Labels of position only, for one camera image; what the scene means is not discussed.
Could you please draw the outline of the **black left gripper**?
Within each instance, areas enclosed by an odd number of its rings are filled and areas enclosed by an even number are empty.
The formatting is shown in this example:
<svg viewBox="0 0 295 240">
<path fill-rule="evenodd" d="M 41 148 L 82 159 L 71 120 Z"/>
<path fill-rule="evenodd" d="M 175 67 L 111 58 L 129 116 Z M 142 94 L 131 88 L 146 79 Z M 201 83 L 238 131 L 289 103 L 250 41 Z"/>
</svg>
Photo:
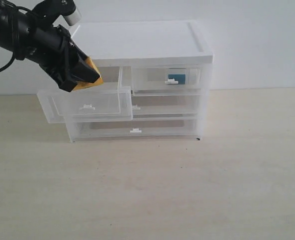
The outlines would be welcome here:
<svg viewBox="0 0 295 240">
<path fill-rule="evenodd" d="M 50 26 L 47 30 L 39 27 L 28 29 L 28 35 L 24 40 L 25 57 L 37 63 L 55 82 L 59 89 L 72 92 L 78 83 L 74 80 L 64 80 L 65 77 L 65 53 L 64 48 L 71 34 L 62 25 Z M 89 65 L 88 56 L 77 46 L 69 47 L 70 71 L 78 81 L 95 83 L 100 74 Z"/>
</svg>

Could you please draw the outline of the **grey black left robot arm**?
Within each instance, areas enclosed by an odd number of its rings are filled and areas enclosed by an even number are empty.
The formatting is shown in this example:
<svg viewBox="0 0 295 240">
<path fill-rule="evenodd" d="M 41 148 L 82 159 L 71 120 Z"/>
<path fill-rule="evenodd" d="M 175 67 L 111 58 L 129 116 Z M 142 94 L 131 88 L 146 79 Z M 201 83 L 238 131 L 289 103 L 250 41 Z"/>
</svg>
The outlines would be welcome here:
<svg viewBox="0 0 295 240">
<path fill-rule="evenodd" d="M 28 59 L 63 91 L 70 93 L 103 84 L 98 68 L 74 43 L 69 30 L 60 24 L 54 26 L 60 16 L 69 26 L 82 18 L 73 0 L 43 0 L 33 9 L 0 0 L 0 47 L 12 53 L 0 73 L 15 60 Z"/>
</svg>

